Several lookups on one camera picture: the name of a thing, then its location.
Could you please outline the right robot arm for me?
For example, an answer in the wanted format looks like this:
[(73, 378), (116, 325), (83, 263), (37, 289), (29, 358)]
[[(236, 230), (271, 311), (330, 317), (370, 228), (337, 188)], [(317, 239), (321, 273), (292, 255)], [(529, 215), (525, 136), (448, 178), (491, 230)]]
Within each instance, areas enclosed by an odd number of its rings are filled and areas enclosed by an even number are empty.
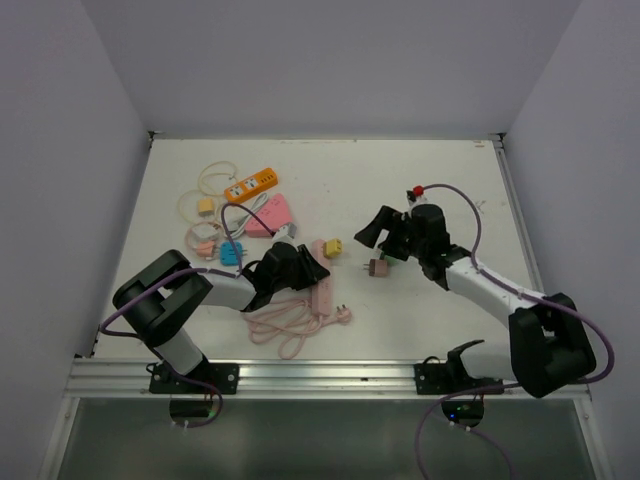
[(451, 241), (440, 207), (423, 204), (401, 213), (383, 206), (354, 238), (394, 259), (417, 259), (426, 278), (506, 328), (505, 344), (471, 340), (450, 350), (440, 363), (416, 365), (416, 375), (435, 392), (501, 389), (514, 382), (542, 398), (595, 370), (595, 354), (574, 302), (562, 293), (547, 296), (521, 288), (483, 269), (469, 250)]

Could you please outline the long pink power strip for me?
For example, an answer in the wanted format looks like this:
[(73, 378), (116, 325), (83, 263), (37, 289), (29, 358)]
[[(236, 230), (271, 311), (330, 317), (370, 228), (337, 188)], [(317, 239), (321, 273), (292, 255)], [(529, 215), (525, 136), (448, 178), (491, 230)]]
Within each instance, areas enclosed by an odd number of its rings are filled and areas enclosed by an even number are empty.
[[(331, 261), (324, 255), (325, 241), (317, 239), (312, 243), (311, 253), (313, 258), (325, 269), (331, 271)], [(332, 278), (322, 279), (311, 289), (311, 311), (313, 315), (328, 317), (333, 310), (332, 302)]]

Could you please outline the pink triangular power strip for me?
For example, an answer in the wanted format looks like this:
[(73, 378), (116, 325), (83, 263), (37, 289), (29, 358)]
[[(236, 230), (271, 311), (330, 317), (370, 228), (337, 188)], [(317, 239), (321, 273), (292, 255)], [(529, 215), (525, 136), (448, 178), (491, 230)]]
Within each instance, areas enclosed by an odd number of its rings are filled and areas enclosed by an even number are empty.
[(245, 226), (244, 233), (250, 238), (270, 237), (260, 220), (272, 231), (277, 231), (285, 224), (294, 222), (288, 201), (281, 193), (273, 195), (257, 212), (257, 217), (258, 219), (251, 218)]

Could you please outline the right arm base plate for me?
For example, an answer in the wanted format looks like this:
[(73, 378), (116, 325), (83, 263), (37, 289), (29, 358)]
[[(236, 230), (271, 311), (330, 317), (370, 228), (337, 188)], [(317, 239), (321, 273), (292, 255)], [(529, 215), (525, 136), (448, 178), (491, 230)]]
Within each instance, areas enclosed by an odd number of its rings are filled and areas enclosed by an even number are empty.
[(414, 383), (418, 395), (448, 395), (477, 389), (490, 389), (502, 394), (503, 382), (491, 378), (474, 379), (459, 366), (451, 366), (448, 360), (427, 357), (413, 365)]

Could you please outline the orange power strip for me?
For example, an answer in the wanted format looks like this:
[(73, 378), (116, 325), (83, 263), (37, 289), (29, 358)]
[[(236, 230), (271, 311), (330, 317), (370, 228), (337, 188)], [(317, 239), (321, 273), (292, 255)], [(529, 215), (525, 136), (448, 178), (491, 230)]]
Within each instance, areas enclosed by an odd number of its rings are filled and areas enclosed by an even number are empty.
[(265, 168), (224, 190), (228, 202), (242, 204), (278, 184), (278, 176), (271, 168)]

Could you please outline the yellow plug block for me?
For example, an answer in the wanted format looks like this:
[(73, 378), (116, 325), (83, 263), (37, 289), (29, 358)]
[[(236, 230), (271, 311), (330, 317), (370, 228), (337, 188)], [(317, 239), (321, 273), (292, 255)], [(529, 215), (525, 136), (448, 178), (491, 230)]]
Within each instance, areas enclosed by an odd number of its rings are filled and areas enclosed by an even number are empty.
[(338, 238), (326, 241), (323, 245), (323, 255), (326, 258), (333, 259), (343, 253), (343, 243)]

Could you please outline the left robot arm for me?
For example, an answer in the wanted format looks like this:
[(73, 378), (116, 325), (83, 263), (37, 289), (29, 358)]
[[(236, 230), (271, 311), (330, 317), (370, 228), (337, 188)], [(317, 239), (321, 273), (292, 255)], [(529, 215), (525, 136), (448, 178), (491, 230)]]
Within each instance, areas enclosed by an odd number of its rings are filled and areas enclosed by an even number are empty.
[(116, 336), (108, 326), (124, 318), (132, 335), (172, 370), (175, 384), (193, 393), (207, 383), (208, 369), (206, 356), (184, 325), (200, 305), (250, 313), (267, 306), (282, 290), (301, 291), (329, 276), (329, 269), (304, 245), (276, 242), (262, 259), (237, 274), (195, 268), (171, 249), (116, 290), (112, 299), (116, 311), (100, 331)]

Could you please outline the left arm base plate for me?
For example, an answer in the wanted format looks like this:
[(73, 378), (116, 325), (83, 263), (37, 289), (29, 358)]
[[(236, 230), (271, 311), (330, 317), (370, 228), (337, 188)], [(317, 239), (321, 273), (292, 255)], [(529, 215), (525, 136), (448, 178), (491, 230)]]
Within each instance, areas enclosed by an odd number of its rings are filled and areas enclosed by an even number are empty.
[(152, 394), (189, 395), (211, 393), (211, 386), (222, 395), (234, 395), (240, 379), (240, 366), (231, 362), (201, 362), (189, 374), (177, 376), (164, 363), (149, 363)]

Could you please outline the white square adapter plug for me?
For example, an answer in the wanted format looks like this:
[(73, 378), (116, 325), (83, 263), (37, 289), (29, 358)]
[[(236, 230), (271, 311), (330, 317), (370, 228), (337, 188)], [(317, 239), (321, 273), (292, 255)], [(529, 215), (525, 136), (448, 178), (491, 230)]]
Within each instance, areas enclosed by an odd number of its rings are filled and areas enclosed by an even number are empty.
[(191, 228), (191, 232), (200, 242), (214, 241), (219, 235), (219, 230), (215, 223), (201, 222)]

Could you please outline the brown-pink plug block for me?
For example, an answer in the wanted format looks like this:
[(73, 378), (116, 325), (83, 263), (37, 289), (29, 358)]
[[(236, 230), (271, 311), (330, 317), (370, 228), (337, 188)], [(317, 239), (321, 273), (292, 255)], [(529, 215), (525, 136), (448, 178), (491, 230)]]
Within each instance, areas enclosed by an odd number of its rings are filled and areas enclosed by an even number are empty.
[(389, 264), (385, 259), (370, 259), (364, 264), (364, 270), (370, 277), (384, 278), (389, 275)]

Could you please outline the blue square adapter plug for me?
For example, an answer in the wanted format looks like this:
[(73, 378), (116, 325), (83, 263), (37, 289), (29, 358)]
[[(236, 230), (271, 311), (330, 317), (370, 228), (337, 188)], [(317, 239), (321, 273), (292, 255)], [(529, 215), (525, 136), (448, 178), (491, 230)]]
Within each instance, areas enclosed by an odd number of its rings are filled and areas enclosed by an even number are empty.
[(220, 244), (218, 257), (223, 266), (238, 266), (244, 256), (245, 249), (240, 242), (225, 241)]

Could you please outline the pink charger plug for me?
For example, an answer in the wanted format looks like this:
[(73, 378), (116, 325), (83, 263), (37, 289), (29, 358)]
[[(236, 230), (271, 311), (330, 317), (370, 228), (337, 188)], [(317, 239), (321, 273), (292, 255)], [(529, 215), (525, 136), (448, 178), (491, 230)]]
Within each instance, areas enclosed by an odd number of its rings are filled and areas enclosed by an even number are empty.
[(212, 260), (215, 258), (216, 242), (215, 241), (201, 242), (196, 247), (195, 252), (199, 258)]

